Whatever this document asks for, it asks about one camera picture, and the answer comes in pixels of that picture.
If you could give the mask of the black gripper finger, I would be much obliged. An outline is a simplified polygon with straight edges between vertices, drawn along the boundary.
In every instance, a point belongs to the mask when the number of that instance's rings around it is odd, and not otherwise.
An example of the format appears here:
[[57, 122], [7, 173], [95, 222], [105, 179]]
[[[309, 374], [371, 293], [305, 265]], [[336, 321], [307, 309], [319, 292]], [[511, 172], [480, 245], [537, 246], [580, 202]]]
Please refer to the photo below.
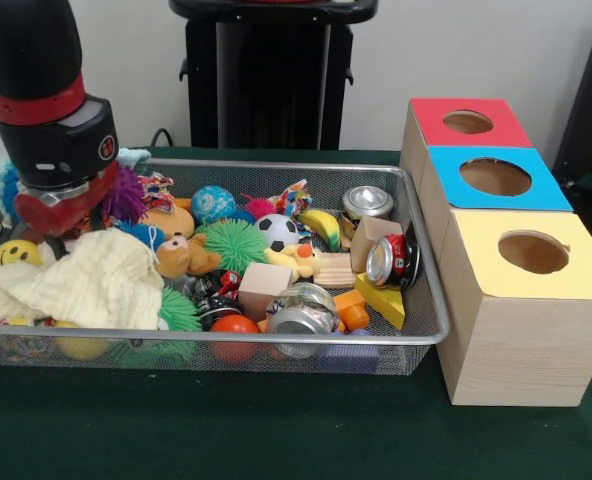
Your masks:
[[65, 242], [58, 238], [50, 235], [43, 236], [42, 242], [42, 259], [43, 260], [60, 260], [61, 258], [68, 255], [69, 252], [66, 248]]

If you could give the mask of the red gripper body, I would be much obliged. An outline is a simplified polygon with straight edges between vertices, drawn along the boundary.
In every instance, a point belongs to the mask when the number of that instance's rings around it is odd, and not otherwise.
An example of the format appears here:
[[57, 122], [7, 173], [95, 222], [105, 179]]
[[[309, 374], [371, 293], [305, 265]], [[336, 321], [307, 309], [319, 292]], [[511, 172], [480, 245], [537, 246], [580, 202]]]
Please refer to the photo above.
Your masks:
[[117, 173], [118, 162], [114, 161], [91, 180], [75, 187], [45, 191], [21, 185], [14, 199], [15, 210], [37, 234], [60, 236], [102, 203]]

